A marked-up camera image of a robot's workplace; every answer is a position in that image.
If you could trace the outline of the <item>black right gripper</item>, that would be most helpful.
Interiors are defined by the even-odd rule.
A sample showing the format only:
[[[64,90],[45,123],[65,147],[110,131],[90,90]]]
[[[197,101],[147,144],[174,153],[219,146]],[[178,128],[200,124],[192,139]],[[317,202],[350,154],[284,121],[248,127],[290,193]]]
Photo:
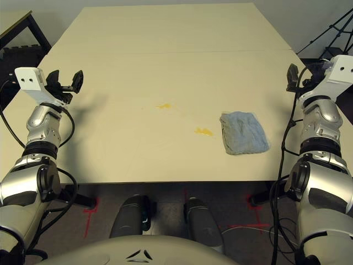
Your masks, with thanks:
[[[327,59],[320,59],[311,64],[312,75],[325,75],[327,69],[331,67],[331,62]],[[298,67],[291,63],[287,70],[287,88],[288,92],[296,92],[298,82]],[[305,79],[302,82],[302,87],[299,89],[300,94],[308,93],[315,88],[314,76],[310,79]]]

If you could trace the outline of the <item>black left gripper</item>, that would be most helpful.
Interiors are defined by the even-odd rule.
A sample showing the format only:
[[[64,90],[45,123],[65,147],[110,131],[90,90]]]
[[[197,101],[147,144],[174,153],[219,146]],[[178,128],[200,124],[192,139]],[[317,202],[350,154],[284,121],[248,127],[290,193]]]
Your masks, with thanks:
[[[58,81],[59,70],[52,71],[46,77],[46,90],[54,93],[54,97],[65,104],[70,104],[73,95],[72,93],[79,93],[83,85],[83,71],[79,70],[75,73],[72,79],[71,86],[62,86]]]

